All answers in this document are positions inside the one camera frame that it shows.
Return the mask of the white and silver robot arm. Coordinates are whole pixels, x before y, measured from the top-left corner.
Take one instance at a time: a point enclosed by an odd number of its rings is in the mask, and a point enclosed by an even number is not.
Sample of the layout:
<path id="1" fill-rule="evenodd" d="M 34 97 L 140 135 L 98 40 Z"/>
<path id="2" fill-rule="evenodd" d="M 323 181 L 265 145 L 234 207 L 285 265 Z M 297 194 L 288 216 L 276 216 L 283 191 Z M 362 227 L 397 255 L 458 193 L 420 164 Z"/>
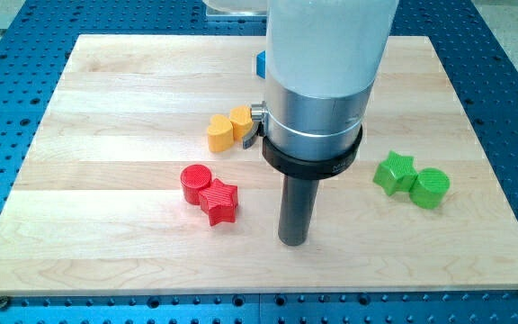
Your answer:
<path id="1" fill-rule="evenodd" d="M 263 157 L 287 177 L 348 168 L 397 0 L 272 0 L 268 4 Z"/>

